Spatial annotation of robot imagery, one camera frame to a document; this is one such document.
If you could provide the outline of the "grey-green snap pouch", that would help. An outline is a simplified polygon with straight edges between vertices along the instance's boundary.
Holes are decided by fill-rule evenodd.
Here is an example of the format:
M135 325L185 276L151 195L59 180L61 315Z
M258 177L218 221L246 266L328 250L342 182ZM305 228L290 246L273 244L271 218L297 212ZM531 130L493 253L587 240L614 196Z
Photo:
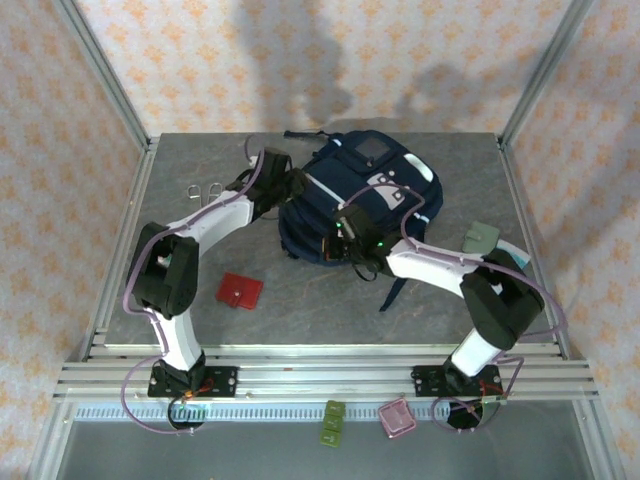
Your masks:
M473 221L464 235L462 251L471 254L488 254L497 246L499 239L498 228Z

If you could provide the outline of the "light blue white packet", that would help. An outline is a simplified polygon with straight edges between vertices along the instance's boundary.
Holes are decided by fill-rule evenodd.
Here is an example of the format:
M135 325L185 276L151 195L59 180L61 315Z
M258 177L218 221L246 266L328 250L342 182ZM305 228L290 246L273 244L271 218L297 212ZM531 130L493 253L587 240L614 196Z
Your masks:
M524 270L530 263L530 255L523 249L509 243L504 239L499 239L496 248L507 252L521 270Z

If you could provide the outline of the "aluminium front rail beam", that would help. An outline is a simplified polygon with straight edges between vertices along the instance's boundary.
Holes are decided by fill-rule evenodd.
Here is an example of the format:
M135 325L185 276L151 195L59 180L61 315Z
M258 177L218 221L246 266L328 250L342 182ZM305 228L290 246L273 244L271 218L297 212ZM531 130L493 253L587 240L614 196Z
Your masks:
M440 365L449 345L222 345L205 350L207 362L238 369L239 402L294 400L314 402L385 401L411 397L411 371L418 365ZM146 395L150 374L134 365L152 356L152 345L98 345L85 362L63 365L54 389L57 397L111 399L124 378L128 393ZM598 388L585 360L565 360L555 344L525 343L507 355L500 377L511 377L513 400L581 400Z

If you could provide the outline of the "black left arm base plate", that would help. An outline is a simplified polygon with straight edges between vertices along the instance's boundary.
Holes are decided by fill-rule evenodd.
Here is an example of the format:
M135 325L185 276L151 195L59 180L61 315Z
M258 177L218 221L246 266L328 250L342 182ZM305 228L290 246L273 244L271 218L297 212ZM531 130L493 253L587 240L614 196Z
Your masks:
M150 398L178 398L190 394L194 398L233 398L237 387L238 368L233 366L200 366L187 373L170 372L168 367L154 365L147 395Z

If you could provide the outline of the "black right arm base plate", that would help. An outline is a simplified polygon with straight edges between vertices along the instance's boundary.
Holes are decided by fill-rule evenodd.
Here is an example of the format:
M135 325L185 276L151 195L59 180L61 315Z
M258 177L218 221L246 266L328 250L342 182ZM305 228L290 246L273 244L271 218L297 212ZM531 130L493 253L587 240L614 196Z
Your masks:
M485 366L477 375L467 377L453 366L417 365L411 372L417 397L482 397L502 395L499 369Z

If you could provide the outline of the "navy blue backpack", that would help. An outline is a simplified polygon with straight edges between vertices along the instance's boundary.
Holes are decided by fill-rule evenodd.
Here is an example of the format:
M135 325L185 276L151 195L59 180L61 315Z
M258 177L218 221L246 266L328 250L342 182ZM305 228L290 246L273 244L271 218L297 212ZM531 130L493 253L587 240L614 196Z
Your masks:
M369 219L389 234L400 229L423 241L427 225L443 205L443 188L436 172L394 138L376 130L347 133L285 131L288 138L327 138L312 153L302 171L304 191L279 208L278 231L282 249L293 259L330 267L322 243L335 226L334 214L347 200L361 207Z

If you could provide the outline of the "aluminium frame post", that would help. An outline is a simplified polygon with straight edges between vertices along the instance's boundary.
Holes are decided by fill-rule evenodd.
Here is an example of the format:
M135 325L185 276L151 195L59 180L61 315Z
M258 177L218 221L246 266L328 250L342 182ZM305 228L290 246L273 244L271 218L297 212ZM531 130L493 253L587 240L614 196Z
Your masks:
M497 144L501 151L504 151L515 140L593 3L594 0L571 0L551 40L543 49L542 55L502 133L497 136Z
M94 33L79 1L51 1L62 20L68 25L82 56L96 75L108 100L123 121L128 134L142 151L147 151L151 142L150 136L111 65L105 50L100 45L97 35Z

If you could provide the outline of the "pink square plastic case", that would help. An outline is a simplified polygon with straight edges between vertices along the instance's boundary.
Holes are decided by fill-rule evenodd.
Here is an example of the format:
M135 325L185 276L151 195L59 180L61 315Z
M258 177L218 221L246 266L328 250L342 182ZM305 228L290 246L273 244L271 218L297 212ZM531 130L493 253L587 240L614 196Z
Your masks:
M378 409L378 417L389 439L405 435L417 426L417 421L405 398L398 398L382 405Z

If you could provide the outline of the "aluminium side rail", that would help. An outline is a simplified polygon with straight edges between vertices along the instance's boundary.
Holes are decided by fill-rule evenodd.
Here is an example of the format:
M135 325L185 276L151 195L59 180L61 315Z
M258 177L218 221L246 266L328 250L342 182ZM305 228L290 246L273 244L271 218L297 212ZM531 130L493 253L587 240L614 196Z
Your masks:
M534 238L533 217L527 211L529 203L526 199L524 186L516 172L512 149L500 136L496 137L496 144L513 197L514 206L523 232L527 252L531 257L530 268L533 273L533 278L542 288L542 295L546 302L545 313L549 324L549 332L531 334L531 337L552 337L555 344L558 346L561 357L564 360L567 360L571 357L567 316L560 305L560 302L552 294L554 285L548 281L542 268L541 257L536 245L536 239Z
M113 251L102 280L101 290L79 349L80 361L86 361L89 358L95 337L108 331L120 283L127 268L128 252L159 140L159 136L152 137L139 157L120 218L117 236L113 243Z

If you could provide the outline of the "red snap wallet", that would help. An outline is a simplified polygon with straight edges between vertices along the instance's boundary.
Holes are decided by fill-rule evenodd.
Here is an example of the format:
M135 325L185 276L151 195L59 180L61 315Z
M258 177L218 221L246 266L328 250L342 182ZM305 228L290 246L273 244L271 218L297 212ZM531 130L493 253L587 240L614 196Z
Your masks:
M226 272L221 280L215 298L231 308L254 310L257 306L264 283L260 280Z

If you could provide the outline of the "metal scissor tongs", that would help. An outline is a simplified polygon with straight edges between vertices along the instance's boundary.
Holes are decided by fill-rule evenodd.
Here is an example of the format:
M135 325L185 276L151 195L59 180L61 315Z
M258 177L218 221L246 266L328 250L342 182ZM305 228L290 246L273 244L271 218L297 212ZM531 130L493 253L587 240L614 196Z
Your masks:
M202 189L199 185L190 185L187 188L189 199L198 199L208 203L212 198L217 198L224 191L224 186L220 183L211 183L207 188Z

